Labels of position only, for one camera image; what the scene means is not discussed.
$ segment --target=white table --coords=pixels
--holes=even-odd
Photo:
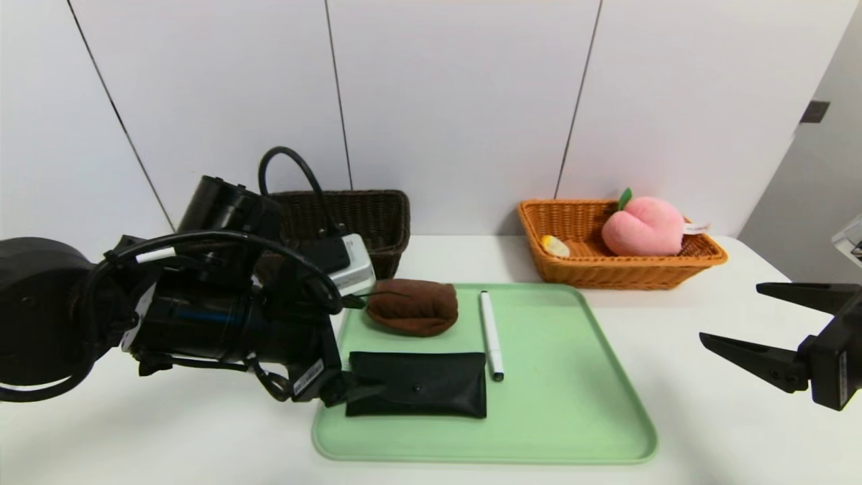
[[[112,350],[69,394],[0,404],[0,483],[862,483],[859,398],[837,413],[699,343],[707,331],[794,349],[829,320],[756,294],[756,283],[786,279],[741,242],[716,240],[730,261],[676,290],[584,291],[659,432],[649,463],[332,462],[310,440],[315,405],[278,403],[254,378],[231,372],[177,368],[139,378],[136,362]],[[495,236],[414,236],[398,276],[539,280],[525,240]]]

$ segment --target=wicker basket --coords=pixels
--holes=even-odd
[[[542,279],[582,288],[669,289],[728,260],[709,236],[684,236],[679,255],[617,256],[602,240],[615,200],[528,200],[518,206],[530,252]],[[540,245],[544,235],[563,241],[572,255],[559,258]]]
[[[392,278],[410,239],[410,204],[401,191],[324,191],[335,222],[365,241],[379,280]],[[315,194],[281,192],[271,195],[282,207],[281,235],[288,243],[315,239],[326,226]]]

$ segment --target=black leather pouch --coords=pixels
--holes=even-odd
[[[484,418],[485,354],[351,352],[350,369],[386,386],[347,403],[347,416],[447,414]]]

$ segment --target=plush toy tag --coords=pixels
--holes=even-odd
[[[683,226],[683,234],[688,234],[689,236],[694,236],[695,234],[706,234],[709,232],[709,226],[712,224],[693,224],[688,223]]]

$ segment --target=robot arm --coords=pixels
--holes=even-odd
[[[177,234],[147,241],[124,236],[96,265],[62,242],[1,241],[0,382],[31,388],[0,387],[0,400],[68,392],[113,347],[138,360],[142,376],[174,365],[250,372],[281,401],[319,397],[333,406],[379,392],[341,371],[329,320],[345,302],[362,304],[352,295],[342,298],[344,288],[330,275],[352,268],[360,249],[367,259],[364,245],[353,237],[348,253],[343,240],[349,236],[296,152],[267,152],[260,179],[276,154],[300,165],[327,216],[323,237],[296,250],[281,243],[276,202],[206,176]],[[264,181],[261,189],[267,194]],[[284,259],[261,286],[253,273],[265,251]],[[362,276],[366,287],[373,284],[373,270]],[[262,362],[284,365],[288,377],[267,372]]]
[[[730,362],[787,393],[808,389],[814,402],[844,409],[862,387],[862,287],[761,283],[758,293],[834,315],[818,336],[796,351],[701,333],[701,343]]]

